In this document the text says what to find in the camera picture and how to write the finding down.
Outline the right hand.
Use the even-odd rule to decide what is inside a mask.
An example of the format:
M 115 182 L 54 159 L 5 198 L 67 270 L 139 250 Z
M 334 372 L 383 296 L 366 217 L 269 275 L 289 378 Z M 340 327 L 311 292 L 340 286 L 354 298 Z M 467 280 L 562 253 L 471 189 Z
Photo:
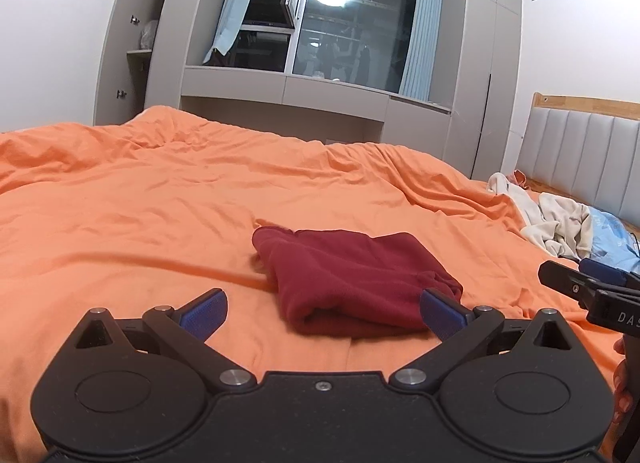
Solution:
M 623 339 L 618 339 L 615 342 L 614 350 L 616 353 L 623 356 L 622 361 L 620 361 L 613 373 L 615 401 L 613 424 L 620 425 L 631 411 L 632 406 L 634 405 L 634 397 L 632 397 L 631 392 L 628 389 L 626 347 Z

